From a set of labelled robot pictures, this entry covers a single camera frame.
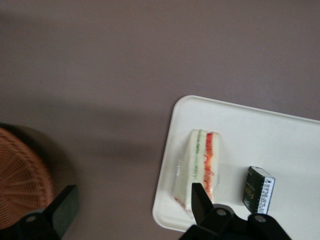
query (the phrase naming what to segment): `wicker basket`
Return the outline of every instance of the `wicker basket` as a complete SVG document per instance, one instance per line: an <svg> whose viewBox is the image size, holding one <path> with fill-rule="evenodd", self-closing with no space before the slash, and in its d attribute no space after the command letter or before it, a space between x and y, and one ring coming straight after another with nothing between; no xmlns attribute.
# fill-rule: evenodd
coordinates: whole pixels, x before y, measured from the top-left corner
<svg viewBox="0 0 320 240"><path fill-rule="evenodd" d="M53 181L42 160L19 138L0 128L0 229L54 199Z"/></svg>

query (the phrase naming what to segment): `plastic tray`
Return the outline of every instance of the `plastic tray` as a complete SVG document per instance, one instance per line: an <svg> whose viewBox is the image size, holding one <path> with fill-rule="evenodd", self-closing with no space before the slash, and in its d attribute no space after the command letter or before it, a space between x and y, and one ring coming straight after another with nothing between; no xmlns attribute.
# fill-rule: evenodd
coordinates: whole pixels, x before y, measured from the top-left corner
<svg viewBox="0 0 320 240"><path fill-rule="evenodd" d="M247 219L244 184L248 167L258 166L275 177L268 214L293 239L320 236L320 121L192 95L172 114L152 210L160 226L185 231L195 223L172 196L192 129L220 133L216 203Z"/></svg>

